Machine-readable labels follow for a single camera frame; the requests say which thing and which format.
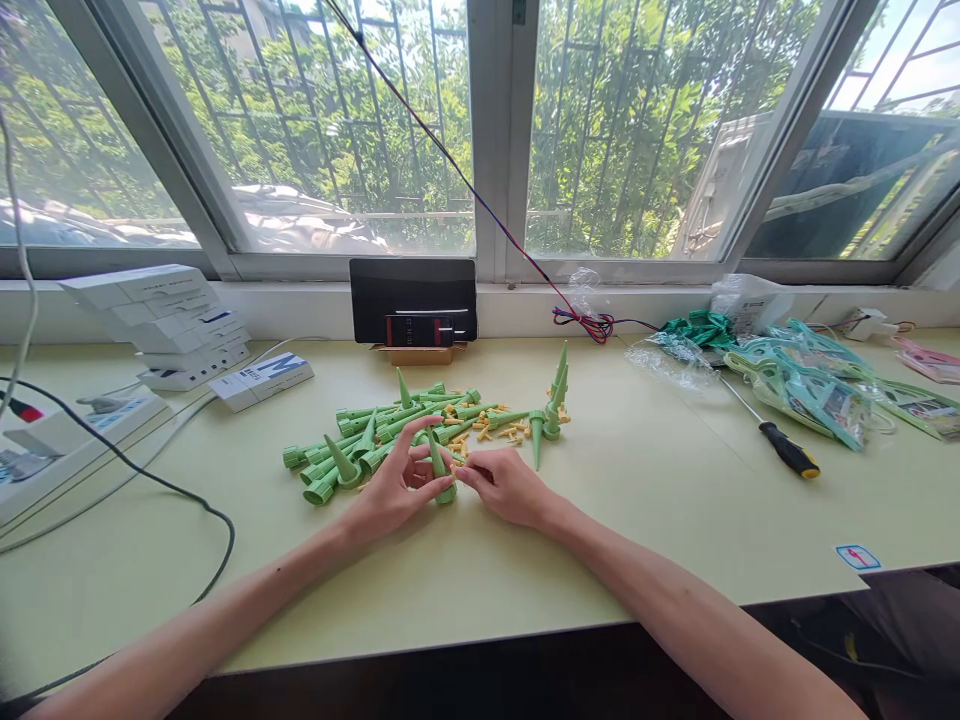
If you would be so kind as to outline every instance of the smartphone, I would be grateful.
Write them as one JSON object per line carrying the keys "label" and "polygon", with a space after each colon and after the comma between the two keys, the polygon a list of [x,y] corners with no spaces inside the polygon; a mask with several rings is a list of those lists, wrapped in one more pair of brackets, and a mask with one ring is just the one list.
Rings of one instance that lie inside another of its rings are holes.
{"label": "smartphone", "polygon": [[441,315],[387,315],[387,347],[451,347],[453,320]]}

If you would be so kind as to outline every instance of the white box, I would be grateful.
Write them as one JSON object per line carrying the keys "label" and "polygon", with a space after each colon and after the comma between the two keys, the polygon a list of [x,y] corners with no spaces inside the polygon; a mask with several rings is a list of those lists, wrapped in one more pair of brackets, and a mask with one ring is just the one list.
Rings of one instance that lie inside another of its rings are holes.
{"label": "white box", "polygon": [[208,287],[203,273],[187,265],[159,265],[90,275],[61,280],[59,285],[81,305],[97,310],[182,295]]}
{"label": "white box", "polygon": [[210,389],[231,410],[240,412],[312,377],[313,368],[306,360],[284,353],[218,378],[210,383]]}
{"label": "white box", "polygon": [[[117,305],[116,307],[104,310],[101,317],[107,317],[114,322],[133,326],[150,322],[151,320],[157,320],[158,318],[164,318],[184,310],[198,310],[216,302],[219,302],[217,294],[213,291],[213,288],[207,286],[200,290],[160,297],[155,300],[147,300],[146,302]],[[83,303],[80,303],[80,306],[89,309],[89,307]]]}
{"label": "white box", "polygon": [[208,363],[217,363],[223,367],[221,362],[225,357],[230,358],[238,348],[250,339],[250,333],[244,328],[240,328],[229,335],[216,337],[209,343],[197,350],[189,353],[137,353],[137,359],[147,366],[150,370],[193,370],[194,368],[204,367]]}
{"label": "white box", "polygon": [[220,316],[228,313],[229,311],[220,305],[205,305],[196,310],[175,312],[172,315],[133,326],[119,322],[109,310],[97,311],[97,319],[107,331],[107,335],[117,342],[135,342],[137,340],[150,342],[155,339],[176,337],[188,330],[200,327],[205,322],[219,319]]}
{"label": "white box", "polygon": [[241,344],[232,351],[222,354],[215,362],[204,360],[203,365],[189,370],[147,370],[137,375],[137,378],[151,390],[186,392],[248,357],[250,357],[250,351],[247,350],[246,345]]}
{"label": "white box", "polygon": [[203,340],[204,345],[209,345],[230,337],[242,329],[243,319],[239,315],[232,312],[222,312],[209,320],[204,320],[193,331]]}
{"label": "white box", "polygon": [[[191,327],[178,335],[165,335],[161,329],[154,325],[154,323],[164,322],[179,315],[193,319],[183,321]],[[133,343],[137,350],[144,353],[187,353],[203,345],[217,343],[219,340],[243,329],[243,320],[240,319],[240,316],[227,312],[223,308],[202,313],[199,318],[197,318],[195,311],[175,313],[168,318],[156,320],[154,323],[125,328],[117,333],[117,337],[114,337],[114,339]]]}
{"label": "white box", "polygon": [[43,457],[69,455],[90,439],[90,433],[62,410],[3,434],[24,450]]}

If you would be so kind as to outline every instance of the red and blue wire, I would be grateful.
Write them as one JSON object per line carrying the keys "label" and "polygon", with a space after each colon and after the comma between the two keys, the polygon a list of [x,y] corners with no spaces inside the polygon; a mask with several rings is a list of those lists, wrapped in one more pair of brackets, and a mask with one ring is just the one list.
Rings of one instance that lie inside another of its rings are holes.
{"label": "red and blue wire", "polygon": [[504,225],[502,222],[500,222],[500,218],[497,217],[497,214],[493,212],[493,210],[490,209],[490,206],[487,205],[486,201],[482,197],[480,197],[480,193],[478,193],[474,189],[471,182],[467,180],[466,175],[463,174],[463,171],[460,169],[460,166],[457,164],[457,161],[453,159],[453,156],[450,154],[447,148],[444,147],[443,143],[440,142],[440,139],[436,135],[434,135],[433,131],[429,127],[427,127],[427,124],[420,119],[420,116],[417,115],[416,111],[412,107],[410,107],[410,103],[407,102],[407,99],[397,89],[397,86],[393,84],[390,78],[387,77],[386,73],[384,73],[383,70],[380,68],[380,66],[377,64],[377,61],[373,59],[373,55],[371,55],[370,51],[367,49],[367,43],[363,37],[363,32],[353,29],[353,26],[350,25],[350,21],[343,14],[343,11],[340,10],[335,0],[327,0],[327,5],[330,6],[330,9],[333,11],[334,15],[337,16],[337,20],[340,21],[340,23],[344,26],[344,28],[346,28],[347,32],[349,32],[350,35],[353,37],[353,39],[356,41],[357,45],[363,51],[363,54],[367,56],[367,61],[370,63],[373,69],[377,71],[377,75],[380,76],[380,79],[383,80],[383,82],[386,84],[388,88],[390,88],[390,92],[392,92],[396,96],[397,100],[399,100],[400,103],[407,109],[407,112],[410,113],[410,116],[417,121],[417,125],[420,126],[420,128],[427,134],[427,137],[429,137],[433,141],[433,144],[437,146],[437,148],[440,150],[441,153],[443,153],[443,156],[447,159],[447,162],[449,162],[450,165],[453,167],[453,169],[457,171],[457,175],[459,175],[460,179],[463,180],[463,184],[467,186],[467,189],[469,189],[470,192],[473,194],[473,196],[477,199],[477,202],[480,203],[488,213],[490,213],[490,217],[493,218],[493,221],[497,224],[500,230],[503,231],[503,234],[507,236],[507,239],[510,240],[513,246],[517,249],[517,252],[519,252],[526,259],[527,262],[533,265],[534,269],[538,273],[540,273],[540,276],[544,279],[547,285],[553,288],[554,292],[556,292],[557,295],[560,296],[560,299],[563,300],[564,304],[567,306],[567,310],[563,310],[560,307],[553,308],[553,324],[554,325],[567,325],[568,323],[571,323],[571,322],[580,323],[583,329],[586,330],[587,334],[593,338],[594,342],[600,345],[603,345],[607,341],[607,338],[613,335],[613,330],[614,330],[613,326],[618,325],[620,323],[624,323],[624,322],[639,323],[640,325],[643,325],[644,327],[648,327],[655,332],[660,330],[660,328],[656,327],[655,325],[646,323],[643,320],[632,320],[632,319],[614,320],[612,315],[608,315],[605,313],[601,313],[596,317],[592,317],[590,315],[580,315],[579,313],[577,313],[576,310],[573,309],[573,305],[570,304],[570,301],[567,300],[566,296],[562,292],[560,292],[560,289],[553,284],[553,281],[550,279],[547,273],[543,271],[543,268],[541,268],[537,264],[537,261],[534,260],[532,257],[530,257],[529,253],[527,253],[526,250],[520,247],[520,244],[513,239],[513,235],[510,233],[509,230],[507,230],[507,226]]}

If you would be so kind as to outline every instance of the light green desk surface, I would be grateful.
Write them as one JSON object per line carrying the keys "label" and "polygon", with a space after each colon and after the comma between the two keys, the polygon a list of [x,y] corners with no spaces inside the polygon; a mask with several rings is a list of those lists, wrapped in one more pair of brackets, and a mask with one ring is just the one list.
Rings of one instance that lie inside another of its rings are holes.
{"label": "light green desk surface", "polygon": [[[960,343],[947,335],[916,337],[960,352]],[[482,340],[449,367],[409,368],[404,375],[411,388],[443,380],[450,387],[475,386],[485,401],[539,407],[560,346],[557,339]],[[289,550],[355,497],[341,491],[326,507],[309,505],[300,480],[282,467],[280,450],[333,431],[338,407],[397,396],[395,370],[382,355],[345,342],[289,349],[310,361],[315,378],[238,414],[214,403],[151,466],[236,522],[237,545],[222,584]],[[28,379],[58,383],[70,397],[88,382],[82,368],[63,359],[77,350],[87,353],[85,367],[103,373],[97,389],[125,384],[130,375],[132,360],[123,357],[128,349],[41,350],[49,355],[36,360]],[[897,435],[856,455],[784,422],[824,468],[820,481],[806,484],[779,464],[752,418],[719,389],[702,398],[684,396],[627,363],[623,351],[616,340],[602,347],[586,338],[571,341],[567,407],[573,421],[563,426],[559,442],[543,448],[545,482],[598,520],[741,604],[862,589],[833,551],[846,542],[865,545],[890,567],[957,559],[950,548],[960,547],[960,530],[950,520],[960,484],[949,482],[949,474],[960,448],[941,446],[900,423]],[[883,360],[884,354],[889,372],[874,357]],[[890,350],[864,355],[893,379],[923,380],[899,366]],[[103,370],[108,365],[127,374],[111,379]],[[188,403],[181,396],[175,409]],[[138,442],[132,454],[145,456],[169,427]],[[521,453],[528,461],[531,452],[525,443]],[[61,503],[95,497],[125,477],[118,466],[109,463],[16,532],[62,516]],[[11,533],[0,544],[16,537]],[[205,585],[225,540],[219,520],[137,479],[61,530],[0,557],[0,645],[16,659],[10,691],[70,672],[175,615]],[[223,671],[627,619],[563,551],[493,518],[469,488],[461,488],[454,504],[431,505],[413,526],[306,594]]]}

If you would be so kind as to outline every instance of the black cable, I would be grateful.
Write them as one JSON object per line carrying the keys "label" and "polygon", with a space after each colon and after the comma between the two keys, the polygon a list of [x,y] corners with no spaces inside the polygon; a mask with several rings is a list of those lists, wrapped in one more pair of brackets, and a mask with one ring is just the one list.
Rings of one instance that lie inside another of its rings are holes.
{"label": "black cable", "polygon": [[[10,378],[6,378],[6,377],[0,376],[0,381],[9,381],[9,379],[10,379]],[[111,451],[114,455],[116,455],[117,458],[119,458],[121,462],[123,462],[124,464],[126,464],[126,465],[127,465],[128,467],[130,467],[132,470],[135,470],[136,472],[140,473],[140,474],[143,475],[144,477],[147,477],[147,478],[153,480],[155,483],[159,483],[160,485],[163,485],[165,488],[167,488],[167,489],[169,489],[169,490],[173,490],[174,492],[180,493],[180,494],[183,495],[184,497],[189,498],[190,500],[193,500],[195,503],[198,503],[206,512],[208,512],[208,513],[210,513],[211,515],[214,515],[214,516],[220,518],[221,520],[223,520],[224,524],[227,526],[227,532],[229,533],[228,538],[227,538],[227,549],[226,549],[226,551],[223,553],[223,559],[220,561],[220,567],[217,568],[217,572],[214,573],[213,578],[210,580],[210,582],[207,583],[207,586],[203,589],[203,592],[201,592],[200,595],[197,596],[197,599],[194,600],[194,601],[191,603],[191,605],[196,605],[198,602],[200,602],[200,601],[203,600],[205,597],[207,597],[207,595],[210,594],[210,591],[213,590],[214,585],[217,584],[217,581],[220,579],[220,576],[223,574],[223,571],[224,571],[224,570],[226,569],[226,567],[227,567],[227,563],[230,561],[230,556],[233,554],[233,545],[234,545],[234,542],[235,542],[236,539],[237,539],[237,530],[236,530],[236,528],[235,528],[234,525],[233,525],[233,520],[231,520],[230,517],[229,517],[226,513],[221,512],[220,510],[217,510],[215,507],[212,507],[212,506],[210,505],[210,503],[208,503],[207,500],[206,500],[205,498],[201,497],[200,495],[197,495],[196,493],[192,493],[192,492],[190,492],[189,490],[185,490],[184,488],[182,488],[182,487],[180,487],[180,486],[178,486],[178,485],[174,485],[174,484],[173,484],[172,482],[170,482],[169,480],[164,480],[162,477],[160,477],[160,476],[158,476],[158,475],[154,475],[154,474],[153,474],[152,472],[150,472],[149,470],[145,470],[144,468],[142,468],[142,467],[140,467],[139,465],[137,465],[137,464],[136,464],[135,462],[133,462],[130,458],[128,458],[126,455],[124,455],[123,451],[122,451],[120,448],[118,448],[118,447],[117,447],[116,445],[114,445],[112,442],[110,442],[109,440],[107,440],[103,435],[101,435],[101,434],[98,433],[96,430],[94,430],[88,423],[86,423],[86,422],[83,420],[83,418],[81,418],[79,415],[77,415],[73,410],[70,409],[70,407],[69,407],[63,400],[61,400],[60,398],[58,398],[58,397],[57,397],[56,395],[54,395],[53,393],[47,392],[47,391],[44,390],[42,387],[39,387],[39,386],[37,386],[37,385],[34,385],[33,383],[26,382],[25,380],[17,380],[17,384],[18,384],[18,385],[23,385],[25,388],[29,388],[30,390],[33,390],[34,392],[40,393],[41,395],[43,395],[43,396],[44,396],[45,398],[47,398],[48,400],[52,400],[53,402],[55,402],[57,405],[60,406],[60,409],[63,410],[63,411],[70,417],[71,420],[73,420],[75,423],[77,423],[80,427],[82,427],[82,428],[83,428],[86,432],[88,432],[90,435],[93,435],[93,437],[95,437],[98,441],[100,441],[101,443],[103,443],[104,445],[106,445],[107,448],[109,448],[110,451]],[[60,687],[60,686],[63,685],[64,683],[70,682],[71,680],[80,677],[80,676],[83,675],[84,673],[86,673],[86,672],[88,672],[89,670],[92,670],[93,668],[95,668],[97,665],[99,665],[100,663],[102,663],[102,662],[103,662],[104,660],[106,660],[106,659],[107,659],[106,657],[105,657],[105,658],[101,658],[100,660],[97,660],[96,662],[90,663],[90,664],[87,665],[86,667],[82,667],[82,668],[80,668],[79,670],[74,670],[74,671],[73,671],[72,673],[70,673],[69,675],[64,675],[62,678],[59,678],[59,679],[57,679],[57,680],[54,680],[54,681],[51,682],[51,683],[47,683],[47,684],[44,685],[43,687],[40,687],[40,688],[37,688],[36,690],[33,690],[33,691],[31,691],[31,692],[28,692],[26,695],[21,695],[21,696],[18,697],[18,698],[15,698],[15,699],[13,699],[13,700],[10,700],[10,701],[9,701],[9,704],[10,704],[10,705],[13,705],[14,703],[21,703],[21,702],[24,702],[24,701],[27,701],[27,700],[32,700],[33,698],[37,697],[38,695],[43,695],[44,693],[49,692],[50,690],[53,690],[54,688]]]}

